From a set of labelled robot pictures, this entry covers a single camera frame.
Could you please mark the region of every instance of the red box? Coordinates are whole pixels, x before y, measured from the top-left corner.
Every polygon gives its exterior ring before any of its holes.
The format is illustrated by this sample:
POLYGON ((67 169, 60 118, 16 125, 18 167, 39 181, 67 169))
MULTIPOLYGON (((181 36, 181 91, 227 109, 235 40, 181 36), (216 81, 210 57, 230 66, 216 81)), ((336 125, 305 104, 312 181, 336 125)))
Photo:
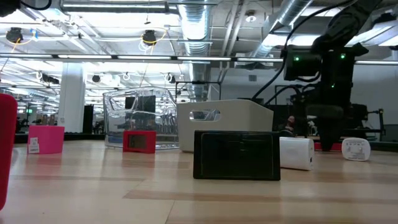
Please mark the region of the red box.
MULTIPOLYGON (((320 142, 314 143, 314 147, 315 147, 315 150, 322 151, 322 147, 321 147, 321 143, 320 142)), ((330 151, 341 152, 341 143, 334 143, 331 146, 330 151)))
POLYGON ((156 148, 156 131, 124 131, 123 152, 152 154, 156 148))

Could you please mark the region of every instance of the white storage box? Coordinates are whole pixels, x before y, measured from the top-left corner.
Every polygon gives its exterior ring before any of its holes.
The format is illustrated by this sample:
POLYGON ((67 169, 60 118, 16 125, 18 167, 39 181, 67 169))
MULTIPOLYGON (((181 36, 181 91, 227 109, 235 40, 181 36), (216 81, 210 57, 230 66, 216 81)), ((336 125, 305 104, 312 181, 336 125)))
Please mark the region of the white storage box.
POLYGON ((180 150, 193 152, 195 131, 272 131, 274 112, 250 100, 220 100, 177 105, 180 150), (201 113, 202 119, 195 119, 201 113))

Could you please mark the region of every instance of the white round device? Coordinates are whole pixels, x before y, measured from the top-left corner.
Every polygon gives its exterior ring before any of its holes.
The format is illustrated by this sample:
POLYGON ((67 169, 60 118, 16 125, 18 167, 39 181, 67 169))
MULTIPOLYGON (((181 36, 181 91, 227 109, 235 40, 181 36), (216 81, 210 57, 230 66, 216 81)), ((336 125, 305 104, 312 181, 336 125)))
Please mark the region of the white round device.
POLYGON ((351 161, 366 161, 371 155, 371 145, 361 138, 346 138, 341 144, 343 157, 351 161))

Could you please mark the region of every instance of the person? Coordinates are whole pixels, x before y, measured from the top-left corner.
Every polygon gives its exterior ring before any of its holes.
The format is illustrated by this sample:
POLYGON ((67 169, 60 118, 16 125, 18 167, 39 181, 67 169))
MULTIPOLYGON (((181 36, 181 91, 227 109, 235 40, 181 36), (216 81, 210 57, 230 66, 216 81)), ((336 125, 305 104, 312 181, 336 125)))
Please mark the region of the person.
POLYGON ((295 124, 294 116, 289 116, 289 118, 287 118, 285 129, 290 132, 294 132, 294 124, 295 124))

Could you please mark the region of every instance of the white label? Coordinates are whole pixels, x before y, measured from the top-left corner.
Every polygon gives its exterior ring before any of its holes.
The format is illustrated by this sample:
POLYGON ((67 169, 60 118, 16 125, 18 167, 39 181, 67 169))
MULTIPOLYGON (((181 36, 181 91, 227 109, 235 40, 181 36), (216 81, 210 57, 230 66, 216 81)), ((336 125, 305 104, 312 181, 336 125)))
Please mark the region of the white label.
POLYGON ((30 138, 30 143, 27 146, 27 148, 28 148, 29 154, 39 153, 40 152, 39 139, 38 138, 30 138))

